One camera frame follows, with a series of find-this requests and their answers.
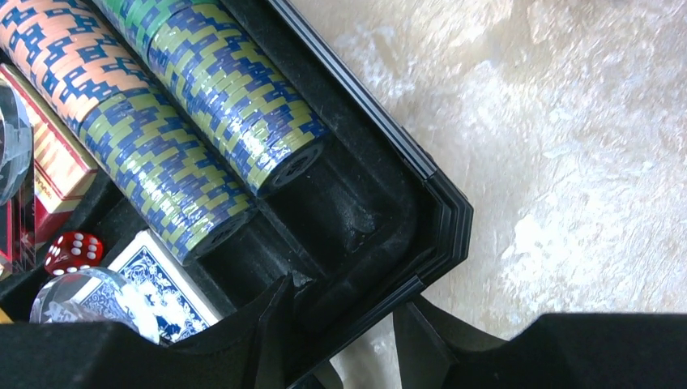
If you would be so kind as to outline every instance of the poker chip case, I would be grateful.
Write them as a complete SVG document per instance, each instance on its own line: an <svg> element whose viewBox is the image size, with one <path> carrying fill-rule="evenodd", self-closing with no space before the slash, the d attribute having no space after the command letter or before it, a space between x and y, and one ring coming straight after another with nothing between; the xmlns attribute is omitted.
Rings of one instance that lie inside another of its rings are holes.
<svg viewBox="0 0 687 389"><path fill-rule="evenodd" d="M285 0L223 4L331 130L321 156L185 267L223 320L168 348L117 323L0 326L18 386L289 386L467 257L465 196L302 16ZM99 172L60 232L101 237L107 264L146 227ZM28 319L47 277L0 283L0 307Z"/></svg>

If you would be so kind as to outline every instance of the marble surface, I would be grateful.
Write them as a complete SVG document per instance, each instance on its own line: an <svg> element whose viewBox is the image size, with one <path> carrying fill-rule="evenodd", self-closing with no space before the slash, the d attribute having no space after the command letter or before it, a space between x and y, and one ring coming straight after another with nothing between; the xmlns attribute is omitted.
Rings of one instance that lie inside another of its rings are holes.
<svg viewBox="0 0 687 389"><path fill-rule="evenodd" d="M475 206L437 306L511 338L549 311L687 311L687 6L292 0ZM334 359L400 387L390 318Z"/></svg>

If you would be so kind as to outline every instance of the red die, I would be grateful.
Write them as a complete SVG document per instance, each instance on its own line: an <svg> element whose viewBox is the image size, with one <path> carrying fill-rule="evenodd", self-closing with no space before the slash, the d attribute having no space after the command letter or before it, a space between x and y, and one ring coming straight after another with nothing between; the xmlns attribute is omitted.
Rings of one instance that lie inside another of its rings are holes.
<svg viewBox="0 0 687 389"><path fill-rule="evenodd" d="M45 270L53 276L100 265L103 244L90 233L64 233L48 249Z"/></svg>

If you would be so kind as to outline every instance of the poker chip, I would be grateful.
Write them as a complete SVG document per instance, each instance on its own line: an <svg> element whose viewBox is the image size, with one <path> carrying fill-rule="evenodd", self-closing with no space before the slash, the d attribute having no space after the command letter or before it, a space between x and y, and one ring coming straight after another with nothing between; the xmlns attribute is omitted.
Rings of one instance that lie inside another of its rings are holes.
<svg viewBox="0 0 687 389"><path fill-rule="evenodd" d="M267 196L316 161L329 130L220 4L199 2L95 0L249 190Z"/></svg>
<svg viewBox="0 0 687 389"><path fill-rule="evenodd" d="M123 21L149 20L153 10L143 3ZM171 15L179 4L160 7ZM0 46L179 262L206 254L255 213L243 187L84 3L9 0L0 12Z"/></svg>

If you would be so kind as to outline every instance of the clear plastic piece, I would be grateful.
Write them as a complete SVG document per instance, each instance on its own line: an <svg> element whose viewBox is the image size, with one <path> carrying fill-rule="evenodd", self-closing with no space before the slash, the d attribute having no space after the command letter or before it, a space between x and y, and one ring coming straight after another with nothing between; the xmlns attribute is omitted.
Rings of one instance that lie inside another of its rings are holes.
<svg viewBox="0 0 687 389"><path fill-rule="evenodd" d="M0 205L15 195L31 166L33 131L19 96L0 82Z"/></svg>
<svg viewBox="0 0 687 389"><path fill-rule="evenodd" d="M145 297L114 271L102 267L51 280L31 308L31 323L116 321L158 344L157 319Z"/></svg>

